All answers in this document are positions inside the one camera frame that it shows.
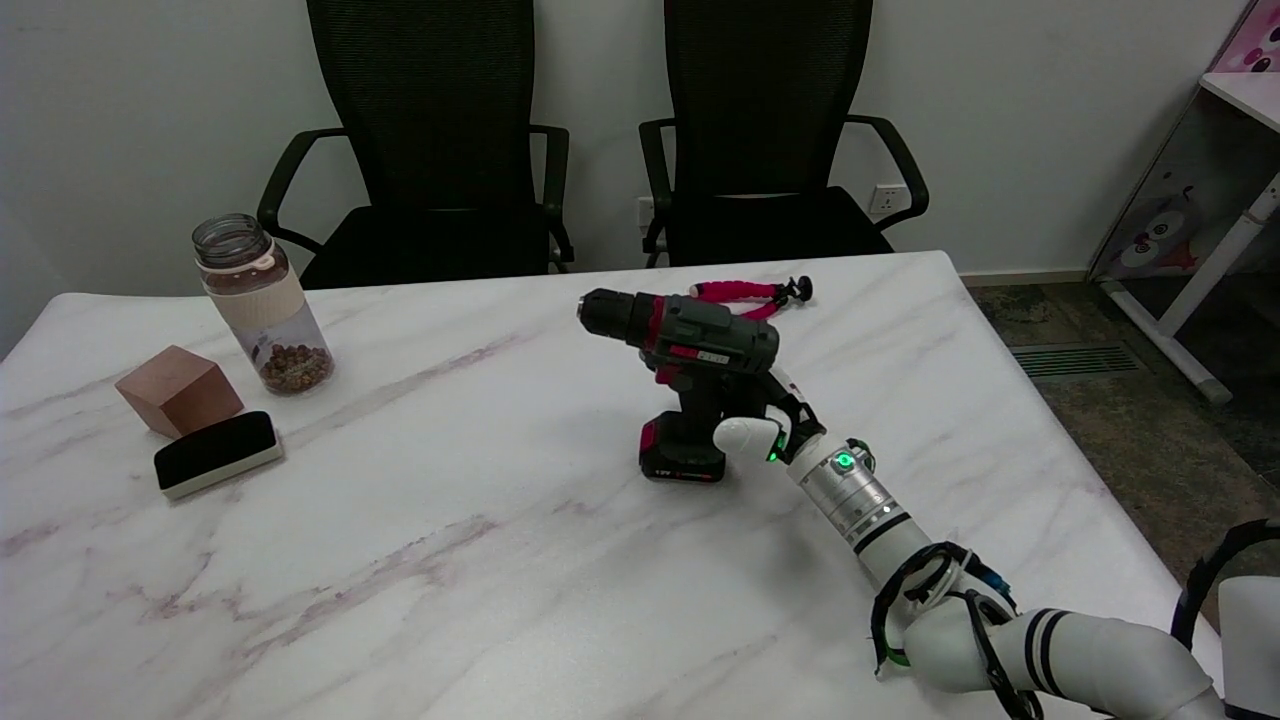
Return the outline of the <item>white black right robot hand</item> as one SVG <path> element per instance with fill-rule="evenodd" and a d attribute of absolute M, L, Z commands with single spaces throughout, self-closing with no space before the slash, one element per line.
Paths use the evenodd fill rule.
<path fill-rule="evenodd" d="M 806 445 L 826 436 L 826 425 L 783 369 L 750 377 L 748 393 L 759 407 L 746 416 L 724 418 L 713 433 L 722 454 L 788 465 Z"/>

